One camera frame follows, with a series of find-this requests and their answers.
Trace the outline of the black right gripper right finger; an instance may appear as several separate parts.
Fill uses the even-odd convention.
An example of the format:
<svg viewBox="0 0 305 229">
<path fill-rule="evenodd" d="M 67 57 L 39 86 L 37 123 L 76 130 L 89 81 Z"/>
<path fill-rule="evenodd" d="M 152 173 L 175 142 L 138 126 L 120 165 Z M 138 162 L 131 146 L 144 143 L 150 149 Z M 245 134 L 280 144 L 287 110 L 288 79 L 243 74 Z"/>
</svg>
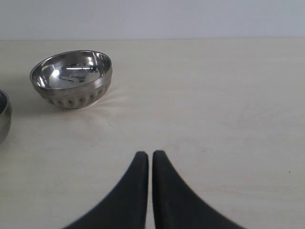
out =
<svg viewBox="0 0 305 229">
<path fill-rule="evenodd" d="M 152 202 L 157 229 L 241 229 L 206 204 L 180 177 L 166 153 L 152 157 Z"/>
</svg>

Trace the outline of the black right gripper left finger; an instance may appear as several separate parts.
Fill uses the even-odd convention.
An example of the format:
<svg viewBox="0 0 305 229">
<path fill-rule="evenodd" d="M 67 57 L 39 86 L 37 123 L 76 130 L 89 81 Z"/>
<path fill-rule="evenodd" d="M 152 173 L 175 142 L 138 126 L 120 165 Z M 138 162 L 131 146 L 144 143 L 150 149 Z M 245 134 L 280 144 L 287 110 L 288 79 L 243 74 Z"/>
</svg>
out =
<svg viewBox="0 0 305 229">
<path fill-rule="evenodd" d="M 149 159 L 137 152 L 112 191 L 92 210 L 67 229 L 145 228 L 149 180 Z"/>
</svg>

